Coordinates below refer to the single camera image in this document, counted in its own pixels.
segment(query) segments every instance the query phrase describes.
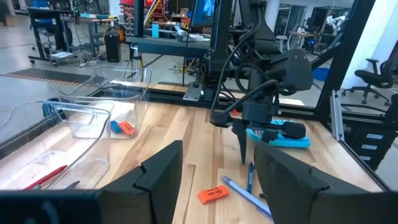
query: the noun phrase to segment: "clear plastic bin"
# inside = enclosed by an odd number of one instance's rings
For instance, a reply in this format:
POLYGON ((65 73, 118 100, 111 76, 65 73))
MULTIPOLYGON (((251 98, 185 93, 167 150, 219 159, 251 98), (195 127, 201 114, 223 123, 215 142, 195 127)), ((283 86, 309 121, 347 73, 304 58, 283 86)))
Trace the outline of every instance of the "clear plastic bin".
POLYGON ((40 186, 62 189, 79 180, 79 189, 95 187, 109 169, 110 116, 54 101, 0 108, 0 189, 24 189, 65 165, 40 186))
POLYGON ((96 67, 93 76, 70 93, 57 91, 60 101, 84 102, 97 108, 114 105, 111 121, 128 122, 136 131, 132 135, 111 132, 111 139, 137 136, 147 111, 146 91, 152 71, 148 68, 96 67))

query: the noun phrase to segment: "chair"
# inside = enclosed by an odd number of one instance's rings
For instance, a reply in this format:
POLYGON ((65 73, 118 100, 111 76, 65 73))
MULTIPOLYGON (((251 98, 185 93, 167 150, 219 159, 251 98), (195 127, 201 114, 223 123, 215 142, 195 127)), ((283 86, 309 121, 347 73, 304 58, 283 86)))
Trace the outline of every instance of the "chair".
POLYGON ((371 88, 372 86, 378 87, 378 88, 384 88, 388 89, 392 87, 392 71, 394 67, 396 66, 397 63, 397 58, 398 57, 391 57, 389 60, 385 61, 380 65, 380 75, 377 72, 377 63, 379 60, 376 59, 371 59, 367 58, 366 60, 368 62, 372 63, 373 67, 373 72, 365 71, 365 70, 357 70, 355 71, 355 75, 359 78, 362 78, 362 80, 367 83, 367 86, 354 86, 350 89, 344 90, 342 92, 342 96, 346 95, 347 91, 350 91, 353 93, 354 91, 360 90, 364 91, 364 100, 362 101, 362 104, 366 104, 367 101, 366 99, 368 98, 368 93, 374 93, 375 98, 379 98, 380 96, 387 101, 384 103, 384 105, 389 106, 390 105, 390 99, 387 97, 383 96, 380 94, 377 90, 371 88))
POLYGON ((284 35, 277 35, 276 39, 279 40, 279 51, 283 53, 284 52, 284 40, 287 41, 287 37, 284 35))
MULTIPOLYGON (((45 29, 37 29, 37 31, 39 32, 39 34, 46 36, 46 38, 47 38, 47 43, 46 43, 47 46, 46 47, 50 50, 51 46, 52 46, 50 37, 53 37, 55 34, 49 33, 45 29)), ((32 50, 36 50, 36 45, 34 45, 32 47, 32 50)))

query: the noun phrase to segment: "black office chair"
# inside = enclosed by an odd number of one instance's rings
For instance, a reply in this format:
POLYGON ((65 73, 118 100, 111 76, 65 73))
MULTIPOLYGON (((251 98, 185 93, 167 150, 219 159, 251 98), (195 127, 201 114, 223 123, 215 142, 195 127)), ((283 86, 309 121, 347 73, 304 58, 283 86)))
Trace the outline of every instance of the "black office chair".
POLYGON ((364 100, 362 101, 362 104, 366 104, 367 101, 366 99, 368 98, 368 93, 374 93, 375 98, 379 98, 380 96, 387 101, 384 103, 384 105, 389 106, 390 105, 390 99, 387 97, 383 96, 380 94, 377 90, 371 88, 372 86, 378 87, 378 88, 391 88, 392 87, 392 71, 394 67, 396 66, 397 63, 397 58, 398 57, 391 57, 389 60, 385 61, 380 65, 380 72, 381 74, 379 75, 377 72, 377 63, 379 60, 367 58, 366 60, 368 62, 372 63, 373 67, 373 72, 365 71, 365 70, 357 70, 355 71, 355 75, 359 78, 362 78, 364 82, 366 82, 368 85, 367 86, 354 86, 350 89, 344 90, 342 92, 342 96, 346 95, 346 91, 350 91, 353 93, 356 90, 364 91, 364 100))

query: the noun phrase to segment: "door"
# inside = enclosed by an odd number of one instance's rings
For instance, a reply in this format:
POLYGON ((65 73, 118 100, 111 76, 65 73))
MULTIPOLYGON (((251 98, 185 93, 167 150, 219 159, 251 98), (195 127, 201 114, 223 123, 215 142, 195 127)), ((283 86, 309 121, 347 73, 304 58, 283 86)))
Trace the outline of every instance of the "door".
POLYGON ((279 5, 278 17, 276 19, 275 25, 275 36, 285 35, 287 22, 289 21, 289 14, 291 10, 291 5, 281 4, 279 5))
POLYGON ((296 24, 301 26, 304 20, 305 6, 292 6, 289 21, 286 26, 286 35, 289 36, 296 24))

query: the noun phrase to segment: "blue pen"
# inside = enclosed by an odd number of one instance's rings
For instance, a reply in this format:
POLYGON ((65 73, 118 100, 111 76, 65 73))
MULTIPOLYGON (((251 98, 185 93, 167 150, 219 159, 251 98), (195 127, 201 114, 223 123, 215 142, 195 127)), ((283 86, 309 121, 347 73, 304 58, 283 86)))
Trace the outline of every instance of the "blue pen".
POLYGON ((249 174, 248 174, 248 188, 246 189, 247 192, 251 194, 251 189, 253 187, 253 163, 250 162, 249 164, 249 174))
POLYGON ((246 198, 246 200, 248 200, 249 202, 254 204, 257 207, 257 209, 260 210, 260 212, 262 212, 272 218, 271 211, 269 210, 269 207, 266 204, 262 203, 258 198, 256 198, 249 192, 245 191, 238 184, 236 184, 235 182, 233 182, 231 179, 229 179, 228 177, 226 177, 224 175, 221 176, 221 180, 224 182, 224 184, 228 185, 229 187, 234 189, 237 193, 239 193, 244 198, 246 198))

